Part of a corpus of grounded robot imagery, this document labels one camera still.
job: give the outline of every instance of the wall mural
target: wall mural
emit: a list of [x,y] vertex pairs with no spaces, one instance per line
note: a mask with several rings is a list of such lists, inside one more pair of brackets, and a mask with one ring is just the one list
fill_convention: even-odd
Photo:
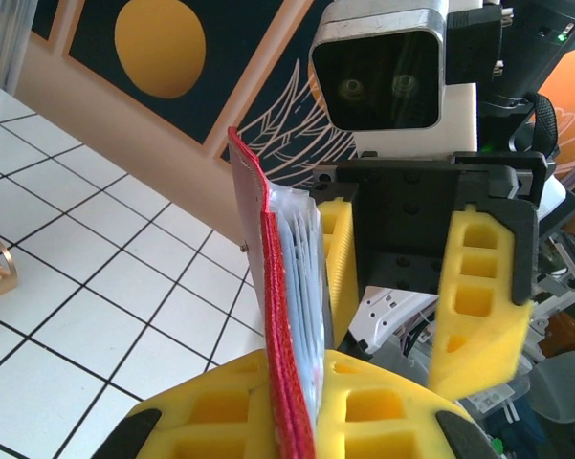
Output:
[[204,143],[281,0],[84,0],[69,55]]
[[[240,123],[239,133],[259,157],[270,180],[309,187],[322,161],[355,155],[353,136],[334,127],[308,63],[321,15],[331,0],[316,0]],[[221,155],[224,161],[228,151]]]
[[[69,56],[203,144],[281,0],[81,0]],[[240,123],[271,180],[308,186],[354,154],[321,106],[308,51],[329,0],[312,2]],[[227,161],[227,152],[219,161]]]
[[32,31],[45,40],[49,40],[51,35],[59,1],[60,0],[38,0]]

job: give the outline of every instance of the camera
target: camera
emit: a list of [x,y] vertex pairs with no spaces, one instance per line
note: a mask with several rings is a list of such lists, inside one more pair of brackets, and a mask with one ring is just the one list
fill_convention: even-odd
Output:
[[310,60],[336,127],[364,132],[439,122],[447,3],[338,0],[327,7]]

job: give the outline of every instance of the black strap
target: black strap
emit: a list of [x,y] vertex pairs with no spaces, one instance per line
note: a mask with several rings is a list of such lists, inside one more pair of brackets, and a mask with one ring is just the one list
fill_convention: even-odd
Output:
[[536,113],[532,150],[538,151],[545,158],[548,158],[555,152],[559,138],[555,109],[551,101],[542,94],[530,93],[526,98],[534,104],[534,112]]

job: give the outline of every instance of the red wallet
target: red wallet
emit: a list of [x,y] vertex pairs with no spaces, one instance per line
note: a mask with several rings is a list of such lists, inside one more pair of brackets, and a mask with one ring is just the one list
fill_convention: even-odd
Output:
[[315,457],[313,431],[299,384],[289,327],[285,272],[270,189],[259,159],[229,129],[230,162],[257,301],[264,315],[270,393],[283,459]]

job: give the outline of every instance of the yellow foam block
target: yellow foam block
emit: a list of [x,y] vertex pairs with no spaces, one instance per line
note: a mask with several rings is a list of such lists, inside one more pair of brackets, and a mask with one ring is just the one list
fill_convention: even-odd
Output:
[[[255,351],[137,405],[162,416],[138,459],[278,455],[265,351]],[[468,414],[425,387],[336,351],[325,354],[319,459],[453,459],[435,413]]]
[[334,321],[334,345],[343,341],[357,308],[359,293],[351,203],[343,198],[318,205],[323,224],[325,264]]
[[277,457],[264,350],[231,361],[135,406],[162,417],[137,459]]
[[515,236],[474,208],[453,213],[431,354],[430,390],[449,400],[510,380],[532,310],[511,300]]
[[470,420],[455,404],[414,382],[336,351],[325,353],[317,422],[319,459],[454,459],[437,411]]

